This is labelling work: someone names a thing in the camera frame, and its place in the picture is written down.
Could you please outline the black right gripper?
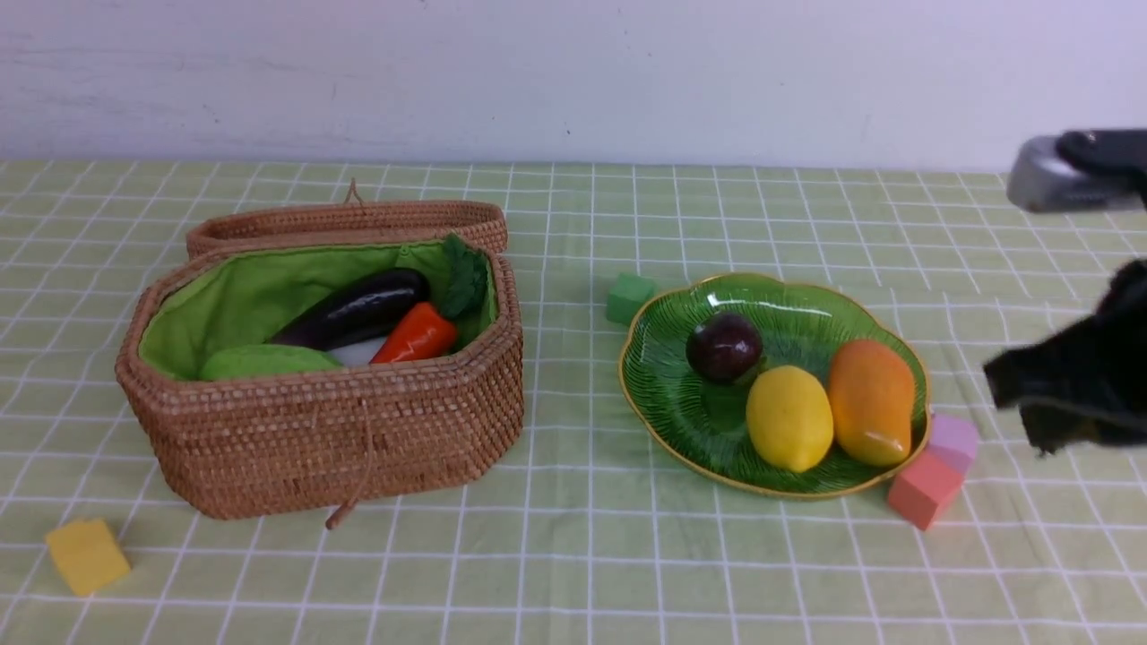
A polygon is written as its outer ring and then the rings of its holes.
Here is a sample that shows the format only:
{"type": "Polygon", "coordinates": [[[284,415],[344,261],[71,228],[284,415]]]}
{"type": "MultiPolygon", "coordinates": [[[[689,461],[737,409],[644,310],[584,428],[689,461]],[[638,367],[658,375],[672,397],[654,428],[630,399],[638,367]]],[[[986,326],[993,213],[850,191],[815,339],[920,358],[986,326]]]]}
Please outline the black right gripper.
{"type": "Polygon", "coordinates": [[[1077,322],[983,366],[996,409],[1016,407],[1029,445],[1053,456],[1076,444],[1146,445],[1146,265],[1136,258],[1077,322]]]}

